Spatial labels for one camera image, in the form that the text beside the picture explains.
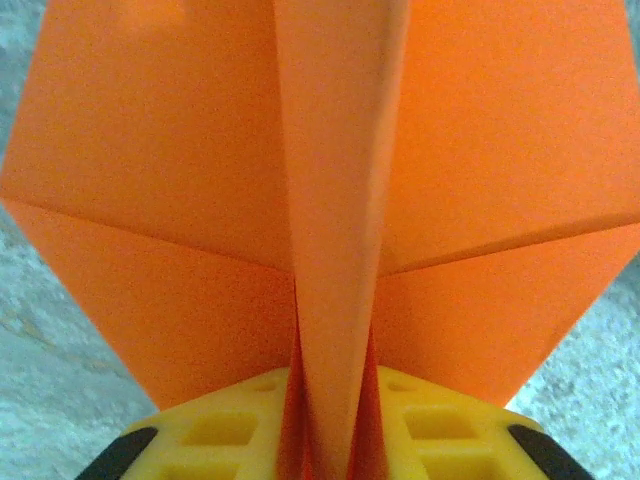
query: yellow plastic base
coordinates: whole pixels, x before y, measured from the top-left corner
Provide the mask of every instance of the yellow plastic base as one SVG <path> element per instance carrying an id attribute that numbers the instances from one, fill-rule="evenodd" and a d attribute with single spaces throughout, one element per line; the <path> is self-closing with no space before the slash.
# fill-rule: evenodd
<path id="1" fill-rule="evenodd" d="M 272 370 L 131 425 L 157 436 L 122 480 L 275 478 L 289 375 Z"/>
<path id="2" fill-rule="evenodd" d="M 389 480 L 548 480 L 507 431 L 534 421 L 378 367 Z"/>

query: black rubber pad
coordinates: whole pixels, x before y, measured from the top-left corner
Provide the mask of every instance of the black rubber pad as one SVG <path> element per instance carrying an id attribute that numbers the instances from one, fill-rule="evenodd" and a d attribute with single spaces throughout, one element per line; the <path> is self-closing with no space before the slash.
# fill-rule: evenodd
<path id="1" fill-rule="evenodd" d="M 524 425 L 511 425 L 509 433 L 550 480 L 594 480 L 549 435 Z"/>
<path id="2" fill-rule="evenodd" d="M 76 480 L 119 480 L 157 433 L 146 427 L 116 438 Z"/>

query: concrete floor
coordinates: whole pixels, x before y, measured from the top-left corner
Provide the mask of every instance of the concrete floor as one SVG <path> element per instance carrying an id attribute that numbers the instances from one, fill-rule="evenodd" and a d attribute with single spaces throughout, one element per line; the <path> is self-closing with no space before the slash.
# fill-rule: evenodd
<path id="1" fill-rule="evenodd" d="M 44 5 L 0 0 L 0 166 Z M 640 256 L 509 405 L 600 480 L 640 478 L 639 314 Z M 155 410 L 2 210 L 0 351 L 0 479 L 73 478 Z"/>

